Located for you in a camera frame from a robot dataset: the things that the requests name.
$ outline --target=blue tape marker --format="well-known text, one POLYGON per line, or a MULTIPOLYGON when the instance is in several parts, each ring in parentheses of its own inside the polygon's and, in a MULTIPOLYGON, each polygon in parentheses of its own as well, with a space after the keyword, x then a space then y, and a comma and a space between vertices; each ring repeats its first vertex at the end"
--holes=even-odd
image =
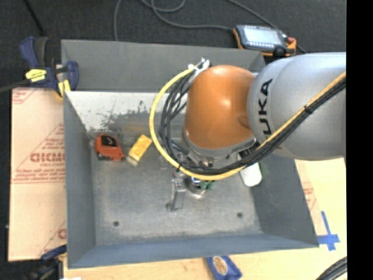
POLYGON ((332 234, 329 228, 328 220, 326 219, 326 215, 324 211, 321 211, 322 219, 325 224, 326 228, 326 235, 317 236, 317 240, 319 244, 326 244, 329 251, 334 251, 336 249, 335 243, 340 243, 338 234, 332 234))

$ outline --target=yellow block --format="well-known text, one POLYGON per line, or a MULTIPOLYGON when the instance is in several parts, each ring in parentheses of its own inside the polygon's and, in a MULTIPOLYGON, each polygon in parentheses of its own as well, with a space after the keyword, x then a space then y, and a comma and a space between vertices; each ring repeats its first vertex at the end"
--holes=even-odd
POLYGON ((152 140, 145 135, 141 135, 134 146, 131 148, 131 150, 128 152, 128 155, 138 161, 146 152, 150 144, 152 144, 152 140))

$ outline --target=black cable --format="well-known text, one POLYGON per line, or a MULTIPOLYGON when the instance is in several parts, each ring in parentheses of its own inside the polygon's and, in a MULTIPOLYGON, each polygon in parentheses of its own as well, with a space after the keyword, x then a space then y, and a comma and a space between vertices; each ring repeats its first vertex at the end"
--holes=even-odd
POLYGON ((42 37, 42 36, 45 36, 47 33, 45 32, 44 28, 42 27, 39 19, 37 18, 33 8, 31 7, 30 5, 30 2, 29 0, 23 0, 27 10, 29 11, 34 23, 36 24, 36 27, 39 29, 39 35, 42 37))
POLYGON ((342 275, 347 276, 347 256, 332 264, 316 280, 335 280, 342 275))
MULTIPOLYGON (((174 8, 170 8, 170 9, 157 7, 155 5, 155 0, 150 0, 150 3, 148 3, 145 0, 140 0, 140 1, 141 1, 142 4, 146 5, 148 8, 151 8, 153 10, 153 12, 155 13, 155 15, 161 21, 163 21, 164 23, 166 23, 168 25, 172 25, 174 27, 184 28, 184 29, 220 29, 220 30, 225 30, 225 31, 229 31, 229 32, 232 32, 232 30, 233 30, 232 27, 215 25, 215 24, 184 25, 184 24, 172 22, 172 21, 166 19, 165 17, 163 17, 160 14, 161 12, 172 13, 172 12, 176 12, 176 11, 180 10, 185 5, 186 0, 181 0, 180 4, 178 6, 176 6, 174 8)), ((279 29, 275 24, 273 24, 269 20, 265 19, 263 16, 261 16, 259 13, 255 12, 251 8, 249 8, 249 7, 243 5, 243 4, 241 4, 241 3, 239 3, 235 0, 224 0, 224 1, 227 1, 231 4, 233 4, 233 5, 249 12, 251 15, 257 17, 259 20, 266 23, 268 26, 273 27, 275 29, 279 29)), ((114 37, 115 37, 116 41, 118 41, 117 17, 118 17, 119 6, 120 6, 121 3, 122 3, 122 0, 117 1, 117 4, 115 6, 115 11, 114 11, 114 17, 113 17, 113 29, 114 29, 114 37)), ((297 47, 301 52, 306 53, 306 51, 301 46, 297 45, 297 47)))

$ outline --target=display screen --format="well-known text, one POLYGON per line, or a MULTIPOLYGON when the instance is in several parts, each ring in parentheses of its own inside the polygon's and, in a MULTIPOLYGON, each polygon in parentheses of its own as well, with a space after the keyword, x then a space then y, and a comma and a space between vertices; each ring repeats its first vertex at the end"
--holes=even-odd
POLYGON ((256 43, 270 43, 270 44, 281 45, 279 35, 274 30, 244 28, 244 34, 245 34, 247 41, 254 41, 256 43))

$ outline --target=black floor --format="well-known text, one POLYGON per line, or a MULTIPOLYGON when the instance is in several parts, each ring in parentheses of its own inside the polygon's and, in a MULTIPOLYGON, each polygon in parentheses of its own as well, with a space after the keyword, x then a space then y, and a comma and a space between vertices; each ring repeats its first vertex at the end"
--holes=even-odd
MULTIPOLYGON (((181 0, 156 0, 174 8, 181 0)), ((346 50, 347 0, 236 0, 297 38, 309 52, 346 50)), ((50 38, 46 59, 61 57, 60 39, 114 40, 113 14, 117 0, 0 0, 0 86, 23 79, 27 65, 18 44, 28 36, 50 38)), ((186 25, 234 27, 262 23, 250 13, 223 0, 186 0, 178 12, 165 17, 186 25)), ((138 43, 236 47, 230 32, 181 29, 160 21, 139 0, 123 0, 118 11, 118 37, 138 43)), ((20 279, 39 262, 6 262, 6 224, 9 215, 10 95, 0 93, 0 280, 20 279)))

